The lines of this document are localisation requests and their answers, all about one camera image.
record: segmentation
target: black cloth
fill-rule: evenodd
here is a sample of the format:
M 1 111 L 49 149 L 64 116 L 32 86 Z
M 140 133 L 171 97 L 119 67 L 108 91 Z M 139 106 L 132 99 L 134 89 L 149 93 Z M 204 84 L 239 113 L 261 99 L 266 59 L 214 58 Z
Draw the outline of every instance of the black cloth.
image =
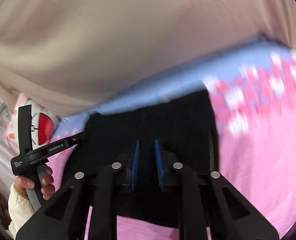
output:
M 164 226 L 177 226 L 176 200 L 159 189 L 154 140 L 195 171 L 208 174 L 218 169 L 218 140 L 214 114 L 206 90 L 169 103 L 135 111 L 90 116 L 85 141 L 72 152 L 64 169 L 63 183 L 76 172 L 90 175 L 114 162 L 124 162 L 125 152 L 140 140 L 136 190 L 118 196 L 118 215 Z M 212 139 L 211 155 L 209 138 Z

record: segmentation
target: white pillow with pink print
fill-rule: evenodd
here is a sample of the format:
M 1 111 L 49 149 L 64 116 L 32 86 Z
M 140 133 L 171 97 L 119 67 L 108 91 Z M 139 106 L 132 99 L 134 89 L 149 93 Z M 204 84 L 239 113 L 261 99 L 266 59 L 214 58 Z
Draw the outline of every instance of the white pillow with pink print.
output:
M 8 124 L 6 139 L 11 148 L 19 154 L 18 142 L 18 109 L 21 106 L 32 105 L 32 148 L 37 149 L 49 143 L 54 130 L 56 129 L 59 119 L 50 111 L 43 108 L 24 93 L 18 97 L 13 116 Z

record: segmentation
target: human hand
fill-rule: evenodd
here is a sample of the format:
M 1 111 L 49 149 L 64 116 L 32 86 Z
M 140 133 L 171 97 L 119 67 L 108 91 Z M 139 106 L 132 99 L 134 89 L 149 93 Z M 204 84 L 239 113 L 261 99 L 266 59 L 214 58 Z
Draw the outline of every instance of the human hand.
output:
M 54 178 L 51 176 L 52 169 L 47 167 L 46 173 L 47 175 L 41 180 L 43 184 L 41 193 L 43 194 L 43 198 L 48 200 L 55 193 L 56 189 L 55 186 L 52 185 L 54 183 Z M 21 175 L 15 180 L 14 186 L 21 194 L 27 195 L 26 189 L 33 189 L 35 187 L 35 183 L 27 177 Z

